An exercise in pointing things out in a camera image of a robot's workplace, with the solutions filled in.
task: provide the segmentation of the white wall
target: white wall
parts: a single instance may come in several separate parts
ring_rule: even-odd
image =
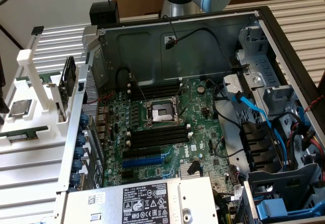
[[[106,0],[9,0],[0,6],[0,23],[26,47],[33,27],[89,23],[91,4],[103,1]],[[18,52],[19,49],[0,31],[0,55],[7,82],[3,89],[5,94],[18,68]]]

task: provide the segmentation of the black box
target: black box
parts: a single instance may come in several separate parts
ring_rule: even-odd
[[[91,25],[103,28],[110,23],[119,23],[117,1],[93,3],[90,8]]]

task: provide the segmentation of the red wire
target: red wire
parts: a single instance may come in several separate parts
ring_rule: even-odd
[[[114,92],[111,92],[109,95],[106,95],[104,97],[99,97],[97,100],[94,100],[94,101],[91,101],[91,102],[88,102],[87,104],[92,104],[92,103],[95,103],[97,101],[101,101],[101,100],[108,100],[112,95],[114,94]]]
[[[306,113],[312,106],[314,106],[315,104],[317,104],[318,102],[320,102],[321,99],[325,99],[325,96],[324,95],[321,95],[320,97],[318,97],[317,99],[315,99],[312,103],[310,103],[310,105],[305,109],[304,113]]]
[[[310,142],[319,150],[320,155],[321,155],[322,163],[324,164],[325,157],[324,157],[324,152],[323,152],[321,146],[313,139],[311,139]],[[324,174],[323,167],[322,167],[322,172],[321,172],[321,178],[322,178],[323,181],[325,181],[325,174]]]
[[[109,128],[108,128],[108,123],[107,123],[107,121],[106,121],[105,108],[106,108],[106,102],[108,102],[109,98],[110,98],[112,95],[113,95],[113,92],[111,92],[109,95],[103,97],[103,99],[106,100],[106,101],[105,101],[105,104],[104,104],[103,115],[104,115],[104,121],[105,121],[105,126],[106,126],[107,130],[109,130]]]

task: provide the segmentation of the barcode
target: barcode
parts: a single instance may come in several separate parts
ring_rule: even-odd
[[[88,197],[88,205],[92,205],[96,202],[96,195],[92,195]]]

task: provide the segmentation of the blue pcie slot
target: blue pcie slot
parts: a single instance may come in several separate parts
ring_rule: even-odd
[[[163,165],[165,162],[165,157],[169,155],[170,150],[168,153],[146,157],[142,159],[130,159],[127,161],[123,161],[122,168],[130,168],[130,167],[143,167],[149,165]]]

